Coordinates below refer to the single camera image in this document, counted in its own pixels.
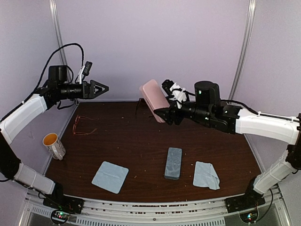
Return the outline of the pink glasses case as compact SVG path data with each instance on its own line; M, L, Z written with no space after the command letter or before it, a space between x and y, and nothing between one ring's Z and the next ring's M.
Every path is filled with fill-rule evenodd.
M165 123L165 121L154 112L157 109L168 108L170 106L158 83L152 79L142 85L139 90L156 121Z

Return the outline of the grey-blue glasses case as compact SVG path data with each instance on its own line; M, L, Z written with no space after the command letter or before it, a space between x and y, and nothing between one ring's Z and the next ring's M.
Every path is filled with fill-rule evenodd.
M170 147L167 152L164 178L178 180L181 175L182 149Z

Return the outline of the light blue cloth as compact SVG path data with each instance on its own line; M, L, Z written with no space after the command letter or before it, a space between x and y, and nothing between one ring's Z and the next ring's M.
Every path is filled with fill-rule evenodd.
M119 194L128 173L128 168L103 161L91 183L111 193Z
M195 163L193 185L211 190L220 189L220 179L214 169L213 164L197 161Z

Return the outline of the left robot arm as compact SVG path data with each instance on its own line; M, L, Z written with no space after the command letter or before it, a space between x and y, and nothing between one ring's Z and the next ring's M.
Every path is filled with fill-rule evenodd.
M49 201L57 209L63 209L68 204L60 184L23 163L12 149L12 144L37 118L59 102L91 100L108 92L107 85L95 80L85 81L91 67L92 62L84 63L75 82L67 82L68 66L49 67L46 84L37 87L25 101L0 121L0 173L3 180L16 181L49 196Z

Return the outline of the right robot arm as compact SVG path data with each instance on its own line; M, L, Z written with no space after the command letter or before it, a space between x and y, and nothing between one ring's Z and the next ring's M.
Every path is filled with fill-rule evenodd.
M219 85L211 81L196 82L194 90L195 101L190 101L190 93L171 80L165 80L161 86L155 84L154 95L160 104L154 113L169 125L190 119L229 134L257 135L287 143L283 155L250 182L241 197L244 207L252 207L272 186L301 169L300 116L262 114L238 101L222 100Z

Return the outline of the dark sunglasses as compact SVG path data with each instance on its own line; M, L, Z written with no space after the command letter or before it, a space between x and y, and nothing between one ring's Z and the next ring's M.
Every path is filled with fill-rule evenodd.
M142 108L148 112L151 112L147 103L146 103L146 100L143 98L143 97L140 97L137 101L137 105L135 107L135 119L138 118L138 110Z

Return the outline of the red framed eyeglasses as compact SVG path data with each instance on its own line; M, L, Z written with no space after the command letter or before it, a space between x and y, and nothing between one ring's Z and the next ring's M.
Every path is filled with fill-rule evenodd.
M97 128L94 125L96 119L77 115L72 127L72 134L77 136L92 135L97 132Z

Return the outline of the patterned mug orange inside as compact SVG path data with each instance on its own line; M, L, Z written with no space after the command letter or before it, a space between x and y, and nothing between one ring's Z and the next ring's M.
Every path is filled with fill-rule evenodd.
M56 133L47 134L43 138L42 143L47 148L47 150L52 154L54 159L60 161L63 160L63 157L66 154L66 150Z

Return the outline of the left aluminium frame post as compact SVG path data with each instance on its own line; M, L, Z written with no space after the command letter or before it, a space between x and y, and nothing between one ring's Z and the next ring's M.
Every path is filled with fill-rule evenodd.
M57 46L61 47L62 45L64 45L64 43L63 43L62 33L61 33L61 28L59 23L56 0L49 0L49 7L50 7L50 14L52 17L52 22L55 30ZM60 56L61 63L63 65L67 65L68 63L67 63L67 58L64 49L59 51L59 56Z

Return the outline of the aluminium frame post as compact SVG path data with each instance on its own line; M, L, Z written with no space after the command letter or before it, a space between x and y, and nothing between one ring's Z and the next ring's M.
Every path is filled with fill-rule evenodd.
M52 22L55 30L57 46L61 47L62 45L64 45L64 43L63 43L62 33L61 33L61 28L59 23L56 0L49 0L49 7L50 7L50 14L52 17ZM63 65L67 65L68 63L67 63L67 58L64 49L59 51L59 56L60 56L61 63Z
M242 76L247 50L248 46L251 40L252 32L253 32L253 25L254 25L254 19L255 19L255 13L256 13L256 0L249 0L248 4L248 10L247 10L247 16L246 16L246 24L245 24L245 31L243 36L243 42L238 58L238 64L236 67L236 72L234 76L234 80L232 83L232 87L229 94L229 99L232 100L235 96L235 93L238 89L239 80Z

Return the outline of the aluminium front rail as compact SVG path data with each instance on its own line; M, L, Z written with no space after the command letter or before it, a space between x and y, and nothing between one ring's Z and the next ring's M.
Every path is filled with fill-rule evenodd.
M226 199L188 202L114 202L85 198L82 212L70 215L66 226L245 226L242 218L258 213L256 226L290 226L286 204L277 186L264 195L265 204L228 212Z

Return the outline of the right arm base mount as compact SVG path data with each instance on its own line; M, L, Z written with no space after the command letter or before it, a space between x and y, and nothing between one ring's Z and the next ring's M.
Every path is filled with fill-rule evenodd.
M265 199L248 199L245 195L230 197L225 200L228 213L238 212L240 219L247 224L255 223L259 218L258 207L265 204Z

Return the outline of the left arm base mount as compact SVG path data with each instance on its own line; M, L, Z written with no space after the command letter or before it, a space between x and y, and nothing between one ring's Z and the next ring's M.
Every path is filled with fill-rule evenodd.
M83 209L84 200L73 197L66 197L62 202L51 201L45 198L43 205L53 208L50 213L51 221L56 225L65 224L71 215L81 214Z

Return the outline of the right aluminium frame post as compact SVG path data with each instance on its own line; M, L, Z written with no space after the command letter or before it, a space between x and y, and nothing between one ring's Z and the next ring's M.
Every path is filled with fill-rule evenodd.
M252 32L253 32L253 25L254 25L254 19L255 19L255 13L256 13L256 0L249 0L248 4L248 10L247 10L247 16L246 16L246 24L245 24L245 31L243 36L243 42L238 58L238 64L236 67L236 72L234 76L234 80L232 83L232 87L229 94L229 99L232 100L235 96L235 93L238 89L239 80L242 76L247 50L248 46L251 40Z

